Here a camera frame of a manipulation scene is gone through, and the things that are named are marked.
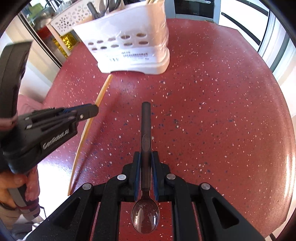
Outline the person's left hand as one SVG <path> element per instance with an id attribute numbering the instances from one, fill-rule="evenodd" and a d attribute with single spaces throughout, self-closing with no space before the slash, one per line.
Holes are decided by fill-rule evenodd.
<path id="1" fill-rule="evenodd" d="M 27 202 L 34 201 L 39 197 L 39 175 L 35 166 L 28 175 L 13 174 L 6 170 L 1 172 L 1 203 L 9 208 L 15 209 L 16 204 L 9 193 L 9 189 L 15 189 L 26 185 L 25 200 Z"/>

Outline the grey sleeve forearm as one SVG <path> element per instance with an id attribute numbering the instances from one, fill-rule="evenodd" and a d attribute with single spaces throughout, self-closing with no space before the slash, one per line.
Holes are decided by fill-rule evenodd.
<path id="1" fill-rule="evenodd" d="M 37 216 L 32 221 L 27 221 L 25 218 L 22 221 L 18 221 L 20 216 L 21 213 L 17 208 L 12 209 L 1 203 L 1 221 L 10 232 L 30 232 L 33 230 L 34 225 L 44 221 L 41 216 Z"/>

